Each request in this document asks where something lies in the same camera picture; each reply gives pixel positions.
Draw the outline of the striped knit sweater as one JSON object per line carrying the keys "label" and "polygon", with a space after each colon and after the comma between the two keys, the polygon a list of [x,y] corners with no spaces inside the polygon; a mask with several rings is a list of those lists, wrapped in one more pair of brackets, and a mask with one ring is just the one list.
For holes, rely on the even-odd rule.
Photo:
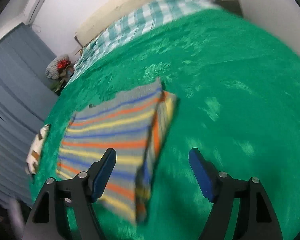
{"label": "striped knit sweater", "polygon": [[57,175],[70,179],[113,148],[116,163],[101,202],[133,224],[143,222],[154,167],[176,102],[177,96],[165,91],[161,80],[156,79],[76,112],[61,140]]}

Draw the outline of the white patterned cloth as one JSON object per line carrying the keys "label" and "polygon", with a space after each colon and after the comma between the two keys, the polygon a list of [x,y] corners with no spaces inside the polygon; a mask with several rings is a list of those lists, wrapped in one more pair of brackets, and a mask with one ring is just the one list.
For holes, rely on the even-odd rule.
{"label": "white patterned cloth", "polygon": [[46,138],[50,131],[50,124],[44,125],[39,132],[35,135],[33,142],[31,143],[26,161],[25,171],[33,178],[37,173],[37,168],[41,159],[41,152]]}

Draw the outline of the blue grey curtain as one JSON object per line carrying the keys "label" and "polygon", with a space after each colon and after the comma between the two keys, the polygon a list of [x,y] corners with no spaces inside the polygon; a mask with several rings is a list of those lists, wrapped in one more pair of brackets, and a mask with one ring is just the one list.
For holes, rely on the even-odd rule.
{"label": "blue grey curtain", "polygon": [[57,95],[46,67],[55,54],[27,25],[0,41],[0,204],[16,197],[31,204],[25,160]]}

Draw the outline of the green plush blanket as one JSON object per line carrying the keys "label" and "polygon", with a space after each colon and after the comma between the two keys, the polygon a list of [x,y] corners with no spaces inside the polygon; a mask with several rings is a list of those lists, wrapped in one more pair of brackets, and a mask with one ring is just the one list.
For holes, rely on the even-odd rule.
{"label": "green plush blanket", "polygon": [[157,163],[148,219],[133,226],[99,204],[109,239],[197,239],[211,210],[188,162],[191,148],[237,179],[258,177],[284,239],[300,231],[300,58],[221,9],[197,12],[116,48],[72,81],[46,122],[51,132],[30,184],[55,176],[72,114],[161,79],[179,99]]}

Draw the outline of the clutter pile with red item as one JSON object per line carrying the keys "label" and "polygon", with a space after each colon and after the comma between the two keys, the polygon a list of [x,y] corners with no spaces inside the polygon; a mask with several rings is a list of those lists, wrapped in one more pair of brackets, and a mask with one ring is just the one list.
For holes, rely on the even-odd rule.
{"label": "clutter pile with red item", "polygon": [[52,80],[50,89],[58,96],[74,74],[74,64],[68,54],[53,59],[46,68],[46,77]]}

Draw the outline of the dark bedside object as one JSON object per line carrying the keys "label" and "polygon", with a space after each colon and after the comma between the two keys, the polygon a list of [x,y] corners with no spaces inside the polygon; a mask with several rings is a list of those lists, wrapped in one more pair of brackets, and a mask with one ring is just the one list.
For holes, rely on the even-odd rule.
{"label": "dark bedside object", "polygon": [[214,3],[232,14],[244,16],[239,0],[215,0]]}

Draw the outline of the white air conditioner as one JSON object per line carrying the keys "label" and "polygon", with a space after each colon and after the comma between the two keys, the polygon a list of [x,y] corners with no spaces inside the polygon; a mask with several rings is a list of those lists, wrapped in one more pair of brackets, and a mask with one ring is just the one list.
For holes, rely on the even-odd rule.
{"label": "white air conditioner", "polygon": [[23,10],[23,23],[25,25],[32,24],[40,11],[45,0],[28,0]]}

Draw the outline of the teal checkered bed sheet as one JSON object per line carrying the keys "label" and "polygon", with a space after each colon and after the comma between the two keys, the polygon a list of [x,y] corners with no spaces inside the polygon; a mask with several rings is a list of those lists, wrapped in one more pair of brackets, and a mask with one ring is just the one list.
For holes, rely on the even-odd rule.
{"label": "teal checkered bed sheet", "polygon": [[68,83],[78,79],[96,61],[117,47],[162,25],[207,9],[220,7],[210,0],[153,0],[133,10],[112,23],[84,47]]}

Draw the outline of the cream headboard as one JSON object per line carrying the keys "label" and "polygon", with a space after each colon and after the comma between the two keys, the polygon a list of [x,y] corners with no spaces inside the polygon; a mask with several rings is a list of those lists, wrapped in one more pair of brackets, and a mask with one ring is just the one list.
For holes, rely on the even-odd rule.
{"label": "cream headboard", "polygon": [[153,0],[109,0],[89,16],[77,29],[75,40],[85,47],[112,23]]}

